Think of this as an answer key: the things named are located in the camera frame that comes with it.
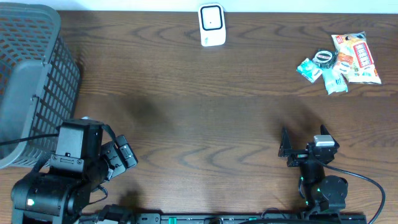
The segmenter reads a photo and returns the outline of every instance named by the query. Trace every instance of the blue packet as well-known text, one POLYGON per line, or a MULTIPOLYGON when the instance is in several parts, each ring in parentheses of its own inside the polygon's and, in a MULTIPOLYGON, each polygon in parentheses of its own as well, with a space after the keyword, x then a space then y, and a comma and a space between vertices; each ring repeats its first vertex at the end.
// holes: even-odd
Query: blue packet
POLYGON ((322 75, 322 69, 308 58, 297 67, 297 71, 311 83, 322 75))
POLYGON ((338 93, 341 91, 348 91, 348 87, 343 76, 338 73, 333 74, 332 68, 324 69, 322 77, 325 81, 326 91, 329 95, 334 92, 338 93))

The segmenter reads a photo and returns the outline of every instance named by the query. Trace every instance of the white plastic object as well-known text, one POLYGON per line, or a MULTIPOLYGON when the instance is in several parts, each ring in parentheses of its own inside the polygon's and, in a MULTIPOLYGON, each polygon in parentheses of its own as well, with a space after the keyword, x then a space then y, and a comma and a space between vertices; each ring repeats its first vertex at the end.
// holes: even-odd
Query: white plastic object
POLYGON ((204 47, 225 43, 224 9, 220 4, 204 4, 199 11, 200 39, 204 47))

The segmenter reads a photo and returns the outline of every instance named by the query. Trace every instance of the white backdrop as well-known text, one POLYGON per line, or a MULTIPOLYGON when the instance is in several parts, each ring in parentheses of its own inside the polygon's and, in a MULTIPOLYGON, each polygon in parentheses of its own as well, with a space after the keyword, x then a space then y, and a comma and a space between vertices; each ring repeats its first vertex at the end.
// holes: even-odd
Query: white backdrop
POLYGON ((398 0, 8 0, 7 2, 45 4, 56 10, 196 11, 201 4, 218 2, 227 12, 398 13, 398 0))

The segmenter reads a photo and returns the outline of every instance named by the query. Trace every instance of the wooden table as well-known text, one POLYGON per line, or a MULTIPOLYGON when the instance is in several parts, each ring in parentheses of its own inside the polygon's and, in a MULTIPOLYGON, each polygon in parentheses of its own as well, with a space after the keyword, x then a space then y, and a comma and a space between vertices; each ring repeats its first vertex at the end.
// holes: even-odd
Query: wooden table
MULTIPOLYGON (((139 160, 86 212, 112 203, 165 213, 302 208, 299 169, 277 157, 281 127, 299 149, 325 124, 341 145, 331 165, 378 181, 387 202, 377 223, 397 222, 398 15, 226 13, 226 43, 208 48, 193 12, 60 15, 85 66, 75 116, 125 134, 139 160), (334 49, 331 34, 363 30, 383 85, 327 95, 322 78, 311 84, 295 71, 317 49, 334 49)), ((11 220, 12 186, 28 171, 0 171, 2 223, 11 220)), ((326 174, 348 180, 345 211, 370 220, 378 189, 326 174)))

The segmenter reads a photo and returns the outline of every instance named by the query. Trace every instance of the plastic basket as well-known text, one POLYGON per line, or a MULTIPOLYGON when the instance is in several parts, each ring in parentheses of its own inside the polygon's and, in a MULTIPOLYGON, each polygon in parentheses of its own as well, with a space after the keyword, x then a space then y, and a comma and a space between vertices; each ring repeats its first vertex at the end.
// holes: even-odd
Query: plastic basket
MULTIPOLYGON (((0 142, 56 133, 73 116, 80 71, 50 7, 0 3, 0 142)), ((0 146, 0 168, 33 166, 57 138, 0 146)))

